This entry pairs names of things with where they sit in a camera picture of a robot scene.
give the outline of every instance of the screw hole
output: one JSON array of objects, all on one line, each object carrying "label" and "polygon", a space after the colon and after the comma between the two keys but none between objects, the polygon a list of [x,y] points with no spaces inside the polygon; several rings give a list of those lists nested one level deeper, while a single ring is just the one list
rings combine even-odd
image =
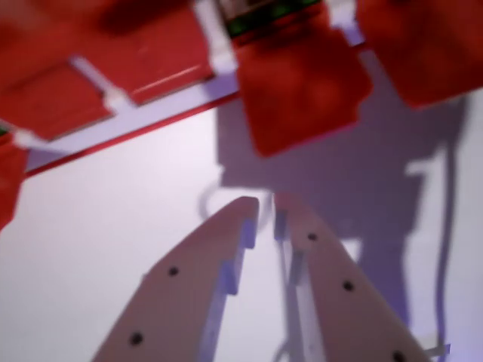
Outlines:
[{"label": "screw hole", "polygon": [[392,360],[394,362],[406,362],[406,357],[400,351],[394,351]]},{"label": "screw hole", "polygon": [[141,333],[139,332],[134,332],[131,334],[131,337],[129,339],[129,342],[131,345],[140,345],[144,340],[144,337]]},{"label": "screw hole", "polygon": [[344,281],[342,284],[345,290],[352,292],[354,290],[354,284],[352,284],[350,281]]},{"label": "screw hole", "polygon": [[180,270],[176,266],[171,266],[169,268],[168,274],[170,275],[170,277],[173,277],[173,276],[177,275],[179,272],[180,272]]}]

